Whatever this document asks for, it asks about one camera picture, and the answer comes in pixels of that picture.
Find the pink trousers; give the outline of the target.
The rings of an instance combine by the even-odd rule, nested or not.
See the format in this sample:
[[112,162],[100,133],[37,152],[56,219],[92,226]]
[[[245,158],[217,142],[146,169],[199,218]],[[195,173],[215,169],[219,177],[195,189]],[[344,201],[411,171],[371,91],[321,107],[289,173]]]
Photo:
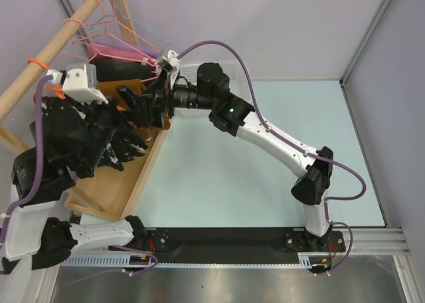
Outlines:
[[118,60],[121,62],[136,62],[155,64],[159,53],[154,50],[118,49],[104,45],[88,45],[88,57]]

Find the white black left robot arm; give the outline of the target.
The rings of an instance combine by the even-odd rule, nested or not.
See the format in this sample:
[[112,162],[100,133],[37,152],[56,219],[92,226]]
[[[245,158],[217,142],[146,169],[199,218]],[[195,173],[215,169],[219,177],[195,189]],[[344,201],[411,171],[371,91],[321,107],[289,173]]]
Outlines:
[[69,96],[36,93],[35,108],[31,124],[35,146],[13,162],[15,199],[1,229],[5,238],[3,274],[14,272],[24,258],[30,258],[31,270],[39,270],[62,263],[79,251],[143,249],[147,230],[135,215],[109,225],[82,226],[50,214],[76,179],[92,177],[102,166],[122,170],[123,162],[113,149],[116,142],[131,142],[135,154],[142,155],[145,143],[133,135],[119,99],[81,103]]

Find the aluminium corner post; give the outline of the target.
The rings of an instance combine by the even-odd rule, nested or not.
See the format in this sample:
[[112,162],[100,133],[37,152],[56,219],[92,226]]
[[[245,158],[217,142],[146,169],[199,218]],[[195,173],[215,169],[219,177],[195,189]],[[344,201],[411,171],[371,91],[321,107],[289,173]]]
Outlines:
[[379,25],[381,24],[384,17],[386,16],[386,13],[390,9],[393,1],[394,0],[381,0],[381,2],[379,3],[377,10],[375,11],[374,15],[372,16],[370,23],[368,24],[368,26],[366,28],[366,31],[364,32],[363,36],[361,37],[359,45],[355,49],[353,56],[351,57],[346,69],[344,70],[341,78],[339,79],[339,84],[342,88],[345,87],[346,83],[350,79],[354,69],[356,68],[361,57],[363,56],[364,52],[366,51],[369,43],[371,42],[372,38],[374,37],[376,30],[378,29]]

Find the orange plastic hanger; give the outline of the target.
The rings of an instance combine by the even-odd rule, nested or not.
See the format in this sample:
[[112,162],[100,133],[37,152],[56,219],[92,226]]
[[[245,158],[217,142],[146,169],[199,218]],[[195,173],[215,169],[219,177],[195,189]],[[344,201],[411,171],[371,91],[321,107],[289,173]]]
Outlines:
[[39,66],[40,68],[42,68],[43,72],[46,72],[46,73],[52,72],[53,73],[53,81],[48,82],[48,84],[50,84],[50,86],[44,86],[42,88],[42,90],[43,91],[51,91],[55,95],[57,95],[61,100],[64,100],[66,98],[66,96],[64,95],[64,92],[62,91],[62,78],[64,77],[64,74],[61,73],[58,70],[50,69],[50,67],[47,64],[45,64],[43,61],[41,61],[37,58],[28,58],[27,64],[31,64],[31,63],[34,63],[37,66]]

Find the black white patterned trousers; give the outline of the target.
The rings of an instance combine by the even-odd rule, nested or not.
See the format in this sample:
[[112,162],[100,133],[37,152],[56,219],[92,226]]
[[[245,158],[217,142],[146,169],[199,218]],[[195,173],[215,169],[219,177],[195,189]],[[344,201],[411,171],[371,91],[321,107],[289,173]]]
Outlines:
[[[84,104],[67,96],[64,100],[58,96],[42,96],[40,100],[33,97],[35,108],[41,112],[39,119],[42,126],[43,175],[61,176],[70,175],[70,172],[73,172],[78,178],[84,179],[94,177],[96,169],[99,167],[110,167],[117,171],[124,170],[124,163],[129,161],[85,163],[82,156],[88,141],[86,116],[90,114],[93,106],[116,106],[118,103],[116,98],[108,99],[107,104],[97,104],[96,102]],[[134,126],[131,142],[126,146],[132,156],[131,161],[144,156],[148,149],[146,141],[135,133]]]

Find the white plastic basket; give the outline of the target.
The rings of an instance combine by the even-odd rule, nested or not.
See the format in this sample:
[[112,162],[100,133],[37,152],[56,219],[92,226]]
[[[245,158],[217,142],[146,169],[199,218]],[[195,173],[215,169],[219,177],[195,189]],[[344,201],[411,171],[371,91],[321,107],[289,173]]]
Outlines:
[[[200,66],[200,63],[194,64],[182,64],[180,69],[180,75],[184,76],[192,84],[197,82],[197,69]],[[223,72],[228,75],[230,79],[230,91],[241,97],[245,101],[252,103],[252,97],[246,81],[246,76],[243,69],[236,61],[225,61],[220,63],[220,66],[223,69]],[[193,117],[193,116],[208,116],[209,110],[198,110],[198,109],[183,109],[177,108],[175,111],[177,116],[182,117]]]

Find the lilac trousers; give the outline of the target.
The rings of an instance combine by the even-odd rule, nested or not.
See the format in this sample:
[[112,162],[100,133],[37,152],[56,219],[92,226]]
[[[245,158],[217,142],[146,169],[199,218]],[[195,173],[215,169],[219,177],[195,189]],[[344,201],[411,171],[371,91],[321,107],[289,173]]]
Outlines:
[[157,58],[159,55],[159,51],[153,49],[152,47],[143,47],[141,45],[136,45],[131,43],[125,44],[123,41],[119,41],[111,37],[95,38],[94,43],[97,45],[115,48],[115,49],[122,49],[126,51],[133,51],[133,52],[140,51],[153,58]]

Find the wooden clothes rack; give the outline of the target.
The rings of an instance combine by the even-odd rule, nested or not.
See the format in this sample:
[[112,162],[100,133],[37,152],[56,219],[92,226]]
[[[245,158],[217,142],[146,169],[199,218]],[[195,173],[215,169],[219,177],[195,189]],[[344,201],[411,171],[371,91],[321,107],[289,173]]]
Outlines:
[[[102,1],[84,0],[71,17],[85,22]],[[49,65],[79,29],[78,24],[63,24],[35,58]],[[42,68],[36,64],[27,64],[1,95],[2,119],[7,117],[42,73]],[[158,132],[149,142],[151,149],[148,154],[132,161],[123,172],[114,173],[111,169],[102,168],[96,177],[78,182],[65,202],[66,207],[113,221],[129,215],[139,201],[139,195],[147,182],[165,135],[163,131]]]

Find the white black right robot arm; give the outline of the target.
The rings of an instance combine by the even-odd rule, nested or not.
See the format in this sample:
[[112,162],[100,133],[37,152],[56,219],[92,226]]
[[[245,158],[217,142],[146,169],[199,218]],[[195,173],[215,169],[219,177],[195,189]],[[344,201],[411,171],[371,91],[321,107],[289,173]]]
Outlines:
[[302,205],[306,224],[302,240],[314,251],[330,243],[331,223],[326,218],[325,197],[333,174],[333,151],[306,146],[275,128],[255,105],[230,91],[230,79],[218,63],[197,69],[195,84],[178,85],[179,71],[168,64],[146,88],[153,95],[153,125],[160,117],[172,117],[177,108],[209,111],[214,127],[245,140],[282,162],[297,178],[292,196]]

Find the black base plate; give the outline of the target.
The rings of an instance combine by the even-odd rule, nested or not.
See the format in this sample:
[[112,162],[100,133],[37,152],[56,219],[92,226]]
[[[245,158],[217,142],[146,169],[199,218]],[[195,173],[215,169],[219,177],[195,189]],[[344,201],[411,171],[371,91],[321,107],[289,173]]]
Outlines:
[[340,231],[329,231],[323,237],[312,237],[307,231],[292,227],[227,227],[227,228],[151,228],[136,239],[133,248],[152,250],[167,258],[228,257],[266,255],[280,258],[283,253],[327,255],[344,253],[347,243]]

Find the brown trousers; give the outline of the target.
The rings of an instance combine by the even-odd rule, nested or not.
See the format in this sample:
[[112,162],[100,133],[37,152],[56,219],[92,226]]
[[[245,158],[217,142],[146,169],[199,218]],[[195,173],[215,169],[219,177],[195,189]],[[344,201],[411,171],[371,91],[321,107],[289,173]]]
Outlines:
[[[121,99],[118,94],[116,88],[118,86],[127,86],[131,90],[133,90],[136,94],[146,94],[145,89],[148,87],[146,83],[144,83],[140,79],[133,80],[120,80],[120,81],[112,81],[112,82],[99,82],[98,89],[102,92],[102,94],[107,97],[116,98],[118,100],[118,109],[122,112],[128,109],[127,104]],[[165,117],[164,120],[152,120],[150,127],[137,127],[133,122],[130,121],[130,124],[134,126],[135,133],[146,141],[152,140],[154,136],[157,135],[158,132],[162,130],[168,130],[170,128],[171,122],[168,116]]]

